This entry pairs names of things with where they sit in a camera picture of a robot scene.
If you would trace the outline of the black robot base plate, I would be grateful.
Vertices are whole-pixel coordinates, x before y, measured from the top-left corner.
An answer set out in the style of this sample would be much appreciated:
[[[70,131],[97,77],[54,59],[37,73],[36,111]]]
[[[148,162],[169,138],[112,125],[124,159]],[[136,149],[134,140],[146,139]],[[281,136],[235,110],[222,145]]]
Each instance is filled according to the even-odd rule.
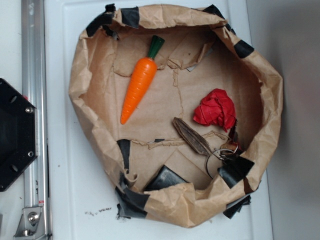
[[[36,108],[0,80],[0,191],[5,192],[37,157]]]

